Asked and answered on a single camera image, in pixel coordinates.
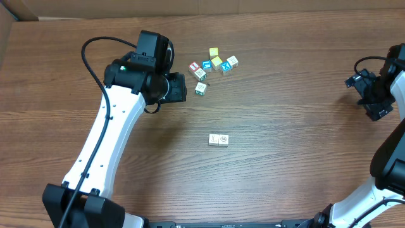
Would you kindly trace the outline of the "yellow block far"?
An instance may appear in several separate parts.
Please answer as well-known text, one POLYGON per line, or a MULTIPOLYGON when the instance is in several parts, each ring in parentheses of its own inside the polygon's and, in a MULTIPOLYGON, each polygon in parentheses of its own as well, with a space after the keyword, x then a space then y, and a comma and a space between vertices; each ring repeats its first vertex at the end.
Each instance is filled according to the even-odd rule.
POLYGON ((213 58, 219 55, 219 50, 217 47, 210 47, 209 48, 209 58, 212 60, 213 58))

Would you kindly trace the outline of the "white plain letter block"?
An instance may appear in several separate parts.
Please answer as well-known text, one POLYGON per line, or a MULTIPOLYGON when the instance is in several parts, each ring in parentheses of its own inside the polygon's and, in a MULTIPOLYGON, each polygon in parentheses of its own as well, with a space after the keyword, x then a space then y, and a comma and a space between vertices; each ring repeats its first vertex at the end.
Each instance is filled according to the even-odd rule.
POLYGON ((218 146, 219 145, 219 134, 210 134, 208 144, 210 146, 218 146))

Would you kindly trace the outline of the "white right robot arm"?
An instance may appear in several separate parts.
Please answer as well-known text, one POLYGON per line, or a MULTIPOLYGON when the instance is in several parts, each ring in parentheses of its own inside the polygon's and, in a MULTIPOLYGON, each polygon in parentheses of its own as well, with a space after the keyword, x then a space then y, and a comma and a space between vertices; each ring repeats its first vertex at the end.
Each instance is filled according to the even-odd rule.
POLYGON ((372 121, 386 116, 395 103, 400 123, 373 155, 367 181, 300 227, 369 227, 381 213, 404 204, 404 45, 390 47, 382 61, 378 75, 355 70, 345 83, 357 90, 361 96, 358 105, 372 121))

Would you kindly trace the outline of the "yellow block near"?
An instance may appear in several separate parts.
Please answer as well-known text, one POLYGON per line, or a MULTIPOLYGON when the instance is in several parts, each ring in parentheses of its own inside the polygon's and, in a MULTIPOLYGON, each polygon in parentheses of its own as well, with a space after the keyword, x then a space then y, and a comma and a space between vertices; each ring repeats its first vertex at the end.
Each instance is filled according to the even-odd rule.
POLYGON ((223 61, 221 60, 221 58, 219 56, 216 56, 213 59, 211 59, 212 68, 216 71, 218 71, 220 69, 220 66, 222 63, 223 63, 223 61))

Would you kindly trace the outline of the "white shell number block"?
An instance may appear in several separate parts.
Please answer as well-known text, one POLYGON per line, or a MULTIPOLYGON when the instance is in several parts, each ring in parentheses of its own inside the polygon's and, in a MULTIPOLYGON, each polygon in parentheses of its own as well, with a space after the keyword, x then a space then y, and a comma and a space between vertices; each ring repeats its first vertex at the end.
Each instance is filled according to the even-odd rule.
POLYGON ((220 134, 218 145, 227 147, 229 145, 229 135, 220 134))

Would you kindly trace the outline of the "white block far right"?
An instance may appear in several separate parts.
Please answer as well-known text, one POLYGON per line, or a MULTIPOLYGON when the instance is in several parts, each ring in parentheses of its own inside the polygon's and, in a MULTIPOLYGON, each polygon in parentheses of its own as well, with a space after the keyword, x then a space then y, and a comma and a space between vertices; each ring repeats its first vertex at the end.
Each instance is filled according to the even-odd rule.
POLYGON ((230 64, 232 68, 236 68, 239 65, 239 61, 235 56, 227 58, 227 62, 230 64))

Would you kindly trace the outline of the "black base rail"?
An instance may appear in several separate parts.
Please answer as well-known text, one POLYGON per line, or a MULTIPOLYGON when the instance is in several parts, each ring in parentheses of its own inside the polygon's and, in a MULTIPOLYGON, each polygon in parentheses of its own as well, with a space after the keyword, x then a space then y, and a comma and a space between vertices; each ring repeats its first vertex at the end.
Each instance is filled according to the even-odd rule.
POLYGON ((145 228, 310 228, 320 227, 313 219, 282 220, 281 222, 218 222, 218 223, 176 223, 173 221, 148 222, 145 228))

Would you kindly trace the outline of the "blue letter block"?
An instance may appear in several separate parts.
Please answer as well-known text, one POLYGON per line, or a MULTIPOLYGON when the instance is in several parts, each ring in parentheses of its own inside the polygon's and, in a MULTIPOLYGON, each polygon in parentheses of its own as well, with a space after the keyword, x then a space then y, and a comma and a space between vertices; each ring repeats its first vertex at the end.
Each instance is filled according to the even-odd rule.
POLYGON ((205 71, 205 72, 212 72, 212 69, 213 69, 213 67, 212 67, 212 62, 210 61, 210 60, 205 60, 205 61, 202 61, 202 69, 205 71))

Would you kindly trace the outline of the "white green Z block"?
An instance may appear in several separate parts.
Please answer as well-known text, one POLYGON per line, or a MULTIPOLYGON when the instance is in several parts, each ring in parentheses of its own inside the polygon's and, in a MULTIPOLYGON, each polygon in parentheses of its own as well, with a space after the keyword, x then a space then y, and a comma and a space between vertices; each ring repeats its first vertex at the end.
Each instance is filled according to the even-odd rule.
POLYGON ((203 84, 202 82, 198 82, 195 88, 196 94, 200 96, 204 96, 207 91, 207 85, 203 84))

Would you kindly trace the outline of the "yellow block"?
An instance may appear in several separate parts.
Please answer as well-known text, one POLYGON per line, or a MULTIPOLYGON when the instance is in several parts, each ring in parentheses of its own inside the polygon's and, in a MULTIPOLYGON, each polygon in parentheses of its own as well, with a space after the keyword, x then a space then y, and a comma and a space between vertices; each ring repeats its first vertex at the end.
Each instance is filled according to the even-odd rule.
POLYGON ((213 59, 211 59, 212 68, 216 71, 218 71, 220 69, 220 66, 222 63, 223 63, 223 61, 221 60, 221 58, 219 56, 216 56, 213 59))
POLYGON ((210 47, 209 48, 209 58, 212 60, 213 58, 219 55, 219 50, 217 47, 210 47))

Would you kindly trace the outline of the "white green pattern block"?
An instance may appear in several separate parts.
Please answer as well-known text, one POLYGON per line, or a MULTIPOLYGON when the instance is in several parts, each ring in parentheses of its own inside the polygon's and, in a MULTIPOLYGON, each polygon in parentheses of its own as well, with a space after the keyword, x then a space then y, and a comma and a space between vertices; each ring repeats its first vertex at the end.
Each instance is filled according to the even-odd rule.
POLYGON ((206 72, 202 69, 202 68, 198 68, 195 72, 194 72, 194 76, 195 78, 199 81, 202 82, 206 79, 207 74, 206 72))

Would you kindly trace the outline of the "blue X block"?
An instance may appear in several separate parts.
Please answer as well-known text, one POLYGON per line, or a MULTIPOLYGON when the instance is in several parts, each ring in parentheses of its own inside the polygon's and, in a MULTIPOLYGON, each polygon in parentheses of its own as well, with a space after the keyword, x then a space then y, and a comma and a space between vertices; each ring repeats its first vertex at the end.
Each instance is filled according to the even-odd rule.
POLYGON ((220 67, 223 75, 230 75, 232 66, 228 61, 224 61, 223 63, 221 63, 220 67))

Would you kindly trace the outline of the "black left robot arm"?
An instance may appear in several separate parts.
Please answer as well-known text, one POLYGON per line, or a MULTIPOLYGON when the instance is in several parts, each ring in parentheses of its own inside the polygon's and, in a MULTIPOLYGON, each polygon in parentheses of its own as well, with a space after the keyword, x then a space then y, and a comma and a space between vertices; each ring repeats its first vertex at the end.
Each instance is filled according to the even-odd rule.
POLYGON ((116 171, 145 107, 184 102, 185 77, 116 59, 105 69, 104 85, 98 114, 76 162, 61 185, 48 184, 43 192, 55 227, 149 227, 148 219, 112 201, 116 171))

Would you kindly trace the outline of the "red I block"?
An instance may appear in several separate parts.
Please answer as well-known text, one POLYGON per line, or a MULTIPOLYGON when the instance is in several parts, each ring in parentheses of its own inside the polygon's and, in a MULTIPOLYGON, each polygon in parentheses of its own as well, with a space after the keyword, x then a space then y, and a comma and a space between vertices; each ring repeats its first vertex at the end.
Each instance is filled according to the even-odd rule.
POLYGON ((200 65, 197 62, 193 61, 192 63, 189 64, 189 72, 190 73, 194 73, 198 69, 200 69, 200 65))

